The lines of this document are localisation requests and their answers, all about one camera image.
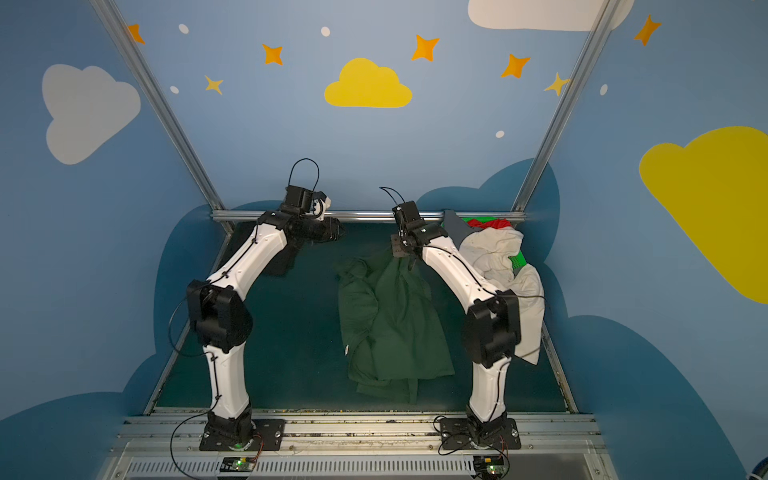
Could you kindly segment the dark green t-shirt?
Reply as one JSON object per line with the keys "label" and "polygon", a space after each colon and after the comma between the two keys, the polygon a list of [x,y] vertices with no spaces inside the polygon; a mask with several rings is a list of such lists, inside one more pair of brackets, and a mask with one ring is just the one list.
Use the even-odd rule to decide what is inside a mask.
{"label": "dark green t-shirt", "polygon": [[387,249],[334,265],[348,378],[356,391],[414,404],[419,382],[455,373],[429,284]]}

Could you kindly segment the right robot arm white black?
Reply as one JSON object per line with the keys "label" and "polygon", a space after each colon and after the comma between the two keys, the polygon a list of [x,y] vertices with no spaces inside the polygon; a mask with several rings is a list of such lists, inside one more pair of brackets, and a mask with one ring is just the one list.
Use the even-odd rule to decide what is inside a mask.
{"label": "right robot arm white black", "polygon": [[472,362],[467,430],[474,444],[490,445],[507,426],[507,373],[522,339],[518,296],[482,279],[437,224],[400,226],[398,244],[434,270],[465,311],[462,345]]}

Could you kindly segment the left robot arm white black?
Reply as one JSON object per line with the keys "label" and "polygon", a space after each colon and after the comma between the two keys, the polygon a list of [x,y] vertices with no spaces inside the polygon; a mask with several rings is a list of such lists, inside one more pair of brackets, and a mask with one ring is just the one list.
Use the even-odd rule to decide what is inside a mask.
{"label": "left robot arm white black", "polygon": [[340,221],[332,217],[267,211],[229,260],[207,280],[188,285],[190,328],[207,357],[212,390],[201,450],[245,451],[256,439],[244,365],[253,329],[245,299],[253,283],[274,258],[285,257],[278,263],[285,272],[304,242],[325,243],[342,235]]}

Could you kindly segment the folded black t-shirt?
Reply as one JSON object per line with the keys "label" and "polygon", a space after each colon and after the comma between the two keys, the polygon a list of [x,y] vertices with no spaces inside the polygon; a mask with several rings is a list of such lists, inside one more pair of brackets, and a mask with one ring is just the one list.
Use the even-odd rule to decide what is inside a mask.
{"label": "folded black t-shirt", "polygon": [[[223,254],[217,264],[218,268],[222,267],[245,243],[255,226],[256,222],[240,222],[235,225],[231,237],[224,245]],[[295,258],[305,241],[292,236],[288,236],[287,240],[288,243],[286,247],[281,250],[263,270],[264,275],[283,277],[294,266]]]}

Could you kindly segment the grey t-shirt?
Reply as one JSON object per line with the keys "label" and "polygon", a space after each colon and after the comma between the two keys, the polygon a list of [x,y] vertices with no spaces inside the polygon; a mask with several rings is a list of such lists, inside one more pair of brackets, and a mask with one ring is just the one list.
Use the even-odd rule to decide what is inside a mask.
{"label": "grey t-shirt", "polygon": [[481,231],[481,228],[470,226],[453,210],[443,211],[442,227],[457,249],[467,237]]}

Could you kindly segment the white t-shirt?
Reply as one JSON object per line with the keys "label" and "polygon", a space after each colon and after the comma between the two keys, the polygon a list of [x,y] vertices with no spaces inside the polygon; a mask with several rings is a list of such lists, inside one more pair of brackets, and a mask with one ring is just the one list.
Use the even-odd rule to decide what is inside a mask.
{"label": "white t-shirt", "polygon": [[527,262],[514,270],[510,256],[522,253],[524,235],[512,228],[485,229],[467,237],[460,253],[468,263],[499,290],[512,290],[520,297],[521,342],[515,355],[537,365],[540,358],[545,313],[543,285],[536,268]]}

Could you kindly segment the bright green basket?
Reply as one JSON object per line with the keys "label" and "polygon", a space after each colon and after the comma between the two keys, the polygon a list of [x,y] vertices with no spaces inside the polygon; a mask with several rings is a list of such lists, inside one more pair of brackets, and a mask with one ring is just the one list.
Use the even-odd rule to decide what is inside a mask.
{"label": "bright green basket", "polygon": [[527,264],[527,261],[521,252],[515,256],[510,256],[509,260],[511,261],[511,265],[514,270],[520,269]]}

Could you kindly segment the right controller board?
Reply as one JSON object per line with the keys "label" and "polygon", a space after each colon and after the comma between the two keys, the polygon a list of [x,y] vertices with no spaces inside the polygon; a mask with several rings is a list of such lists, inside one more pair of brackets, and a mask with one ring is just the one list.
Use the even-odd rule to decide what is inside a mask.
{"label": "right controller board", "polygon": [[501,478],[508,471],[502,456],[474,456],[473,469],[476,477],[491,479]]}

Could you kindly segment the controller board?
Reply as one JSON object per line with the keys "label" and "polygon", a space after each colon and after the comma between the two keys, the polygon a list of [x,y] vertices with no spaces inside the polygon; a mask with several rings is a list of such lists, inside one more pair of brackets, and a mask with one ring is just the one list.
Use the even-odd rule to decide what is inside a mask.
{"label": "controller board", "polygon": [[473,469],[476,477],[491,479],[501,478],[508,471],[502,456],[474,456]]}
{"label": "controller board", "polygon": [[220,473],[250,474],[257,464],[256,457],[225,457],[220,465]]}

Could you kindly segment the left controller board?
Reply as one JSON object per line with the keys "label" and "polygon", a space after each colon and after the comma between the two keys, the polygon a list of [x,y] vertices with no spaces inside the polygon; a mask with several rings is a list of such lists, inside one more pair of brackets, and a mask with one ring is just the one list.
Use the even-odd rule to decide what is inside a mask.
{"label": "left controller board", "polygon": [[225,457],[220,465],[220,473],[250,474],[257,464],[256,457]]}

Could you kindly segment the aluminium frame back rail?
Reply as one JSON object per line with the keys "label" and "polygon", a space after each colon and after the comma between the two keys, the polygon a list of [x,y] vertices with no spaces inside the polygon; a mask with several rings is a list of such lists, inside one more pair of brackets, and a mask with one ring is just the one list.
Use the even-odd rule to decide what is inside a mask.
{"label": "aluminium frame back rail", "polygon": [[[214,210],[211,218],[217,222],[249,222],[257,220],[263,214],[262,210]],[[522,223],[526,216],[524,212],[457,212],[461,218],[494,217],[507,219],[512,223]],[[338,218],[347,223],[393,223],[394,214],[391,211],[329,211],[326,217]],[[442,211],[422,211],[421,217],[427,222],[443,219]]]}

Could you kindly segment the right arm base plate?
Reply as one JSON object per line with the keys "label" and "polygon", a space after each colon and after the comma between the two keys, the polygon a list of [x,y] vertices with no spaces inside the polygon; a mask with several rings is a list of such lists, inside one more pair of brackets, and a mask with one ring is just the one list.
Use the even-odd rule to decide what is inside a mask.
{"label": "right arm base plate", "polygon": [[499,417],[482,423],[473,418],[440,417],[434,426],[442,441],[442,450],[519,450],[520,434],[513,419]]}

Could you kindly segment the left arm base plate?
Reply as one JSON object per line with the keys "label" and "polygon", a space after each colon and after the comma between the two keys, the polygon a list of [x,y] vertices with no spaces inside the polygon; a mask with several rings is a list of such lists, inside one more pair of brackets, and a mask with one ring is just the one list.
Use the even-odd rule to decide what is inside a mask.
{"label": "left arm base plate", "polygon": [[213,417],[203,431],[200,451],[277,451],[281,447],[285,421],[280,419],[223,419]]}

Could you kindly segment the aluminium frame post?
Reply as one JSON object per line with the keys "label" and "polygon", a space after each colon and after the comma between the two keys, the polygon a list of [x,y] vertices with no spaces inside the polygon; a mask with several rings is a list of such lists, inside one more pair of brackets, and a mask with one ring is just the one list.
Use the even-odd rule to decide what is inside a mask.
{"label": "aluminium frame post", "polygon": [[584,46],[571,72],[571,80],[566,85],[566,91],[560,96],[553,118],[547,128],[540,148],[532,161],[527,174],[515,197],[511,212],[524,215],[535,190],[551,160],[558,142],[565,131],[567,123],[579,100],[581,92],[602,53],[611,34],[612,22],[619,10],[621,1],[604,1],[598,11],[596,20],[589,31]]}
{"label": "aluminium frame post", "polygon": [[172,111],[164,90],[151,71],[115,1],[91,0],[90,4],[135,77],[166,134],[206,200],[211,213],[226,209],[201,160]]}

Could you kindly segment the aluminium frame left post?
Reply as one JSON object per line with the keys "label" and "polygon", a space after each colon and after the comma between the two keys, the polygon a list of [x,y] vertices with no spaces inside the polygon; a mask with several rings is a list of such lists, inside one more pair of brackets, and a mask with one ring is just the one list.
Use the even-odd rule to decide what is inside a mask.
{"label": "aluminium frame left post", "polygon": [[91,0],[90,4],[135,77],[166,134],[206,200],[211,213],[226,209],[201,160],[172,111],[164,90],[151,71],[115,1]]}

